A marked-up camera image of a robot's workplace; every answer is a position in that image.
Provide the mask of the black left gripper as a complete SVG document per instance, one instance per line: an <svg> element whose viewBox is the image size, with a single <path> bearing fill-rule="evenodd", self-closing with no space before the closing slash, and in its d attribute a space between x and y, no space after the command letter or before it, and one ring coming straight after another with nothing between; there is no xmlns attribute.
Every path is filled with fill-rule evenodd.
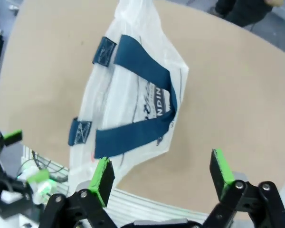
<svg viewBox="0 0 285 228"><path fill-rule="evenodd" d="M22 131L17 130L7 135L0 132L0 154L4 147L20 142L22 140ZM0 163L0 215L16 215L28 210L38 213L44 209L42 204L36 205L33 202L34 194L37 193L34 188L49 179L48 170L38 170L36 173L27 177L26 180L15 179L9 176ZM12 203L7 203L1 199L3 191L9 193L19 193L21 197Z"/></svg>

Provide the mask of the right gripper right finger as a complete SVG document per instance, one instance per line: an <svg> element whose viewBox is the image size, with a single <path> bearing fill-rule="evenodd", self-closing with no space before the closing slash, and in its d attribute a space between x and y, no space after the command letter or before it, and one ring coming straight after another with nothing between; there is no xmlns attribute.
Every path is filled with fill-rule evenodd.
<svg viewBox="0 0 285 228"><path fill-rule="evenodd" d="M285 228L285 208L273 182L254 186L235 179L220 149L212 150L209 170L219 203L202 227L229 228L237 212L246 212L256 228Z"/></svg>

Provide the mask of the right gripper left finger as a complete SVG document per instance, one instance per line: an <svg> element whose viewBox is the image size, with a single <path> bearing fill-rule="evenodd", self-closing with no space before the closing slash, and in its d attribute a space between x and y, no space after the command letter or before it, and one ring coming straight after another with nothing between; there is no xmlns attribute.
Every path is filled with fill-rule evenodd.
<svg viewBox="0 0 285 228"><path fill-rule="evenodd" d="M112 162L108 157L99 160L90 185L66 197L53 194L41 218L43 228L75 228L87 219L93 228L117 227L104 208L108 204L115 179Z"/></svg>

